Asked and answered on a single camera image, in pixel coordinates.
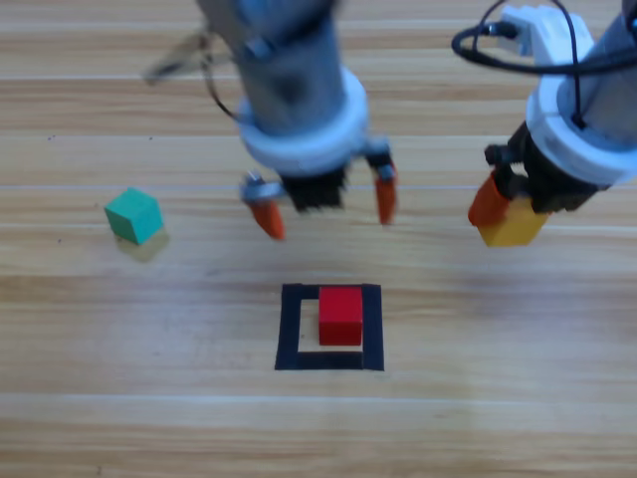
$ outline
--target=black cable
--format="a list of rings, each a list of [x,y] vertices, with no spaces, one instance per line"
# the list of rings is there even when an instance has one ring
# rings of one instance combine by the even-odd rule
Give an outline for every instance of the black cable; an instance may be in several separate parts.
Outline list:
[[[248,119],[241,118],[236,113],[231,112],[221,101],[219,98],[219,94],[217,92],[217,87],[215,86],[215,79],[212,73],[212,67],[214,66],[214,57],[212,54],[212,36],[203,33],[200,37],[199,47],[202,54],[201,59],[201,71],[203,73],[203,77],[206,83],[206,88],[208,89],[208,93],[215,101],[219,109],[225,113],[228,117],[236,122],[247,123],[250,122]]]
[[[579,58],[577,56],[577,36],[575,35],[575,27],[573,25],[572,19],[570,18],[570,14],[568,13],[568,10],[566,10],[566,8],[563,6],[563,4],[559,0],[550,0],[550,1],[561,11],[561,13],[564,15],[564,18],[566,19],[566,24],[568,25],[568,31],[570,33],[570,45],[571,45],[571,50],[572,50],[571,53],[573,58],[572,65],[575,69],[577,69],[578,63],[579,63]],[[482,17],[478,25],[478,28],[476,28],[474,31],[472,53],[474,54],[478,53],[478,39],[480,38],[480,36],[482,35],[493,36],[493,32],[491,32],[489,29],[485,27],[487,23],[487,19],[491,16],[491,14],[494,11],[496,11],[496,9],[498,9],[498,7],[500,7],[501,5],[507,2],[508,0],[498,0],[489,8],[489,10],[487,10],[485,15]],[[582,115],[581,115],[581,85],[580,85],[580,78],[579,78],[580,75],[579,73],[573,73],[572,76],[573,76],[573,82],[575,86],[575,114],[573,115],[572,120],[577,126],[584,128],[585,124],[584,124],[584,121],[582,120]]]
[[[637,54],[634,49],[626,49],[611,55],[603,57],[589,57],[579,62],[577,67],[573,64],[550,65],[550,66],[529,66],[519,63],[509,63],[498,60],[495,57],[485,55],[479,51],[474,52],[471,48],[465,48],[462,43],[468,38],[474,38],[476,33],[482,36],[506,36],[498,33],[501,31],[510,31],[516,28],[515,25],[508,22],[498,22],[492,25],[495,28],[485,28],[479,32],[478,27],[469,28],[456,34],[451,43],[451,48],[456,55],[462,59],[481,65],[483,67],[503,70],[512,73],[522,73],[527,75],[567,75],[575,74],[583,76],[601,75],[604,73],[617,72],[637,67]]]

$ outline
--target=red cube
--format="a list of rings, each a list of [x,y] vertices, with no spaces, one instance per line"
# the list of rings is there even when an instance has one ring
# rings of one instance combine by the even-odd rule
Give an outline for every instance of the red cube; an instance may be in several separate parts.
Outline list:
[[[318,342],[358,347],[362,343],[362,290],[325,287],[318,296]]]

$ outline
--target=green cube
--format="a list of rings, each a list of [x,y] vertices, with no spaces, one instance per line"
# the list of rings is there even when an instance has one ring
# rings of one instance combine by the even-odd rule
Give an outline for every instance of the green cube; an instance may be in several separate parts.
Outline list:
[[[163,227],[157,200],[137,189],[129,188],[105,207],[112,232],[140,245]]]

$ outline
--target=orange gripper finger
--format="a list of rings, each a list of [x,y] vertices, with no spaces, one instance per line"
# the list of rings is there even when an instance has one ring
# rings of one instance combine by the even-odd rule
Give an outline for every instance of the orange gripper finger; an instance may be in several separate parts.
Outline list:
[[[469,221],[476,227],[498,224],[505,219],[510,202],[500,193],[491,174],[476,194],[469,209]]]
[[[390,180],[376,179],[376,202],[380,224],[391,224],[398,204],[395,177]]]
[[[279,206],[274,201],[250,204],[252,215],[257,224],[273,239],[283,241],[286,238],[286,226]]]

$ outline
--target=yellow cube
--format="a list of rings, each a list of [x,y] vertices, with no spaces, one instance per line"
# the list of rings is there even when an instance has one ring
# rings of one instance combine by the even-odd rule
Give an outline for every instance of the yellow cube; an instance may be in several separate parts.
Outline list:
[[[509,204],[507,217],[499,224],[478,227],[489,247],[528,246],[544,226],[549,214],[535,214],[530,198],[516,198]]]

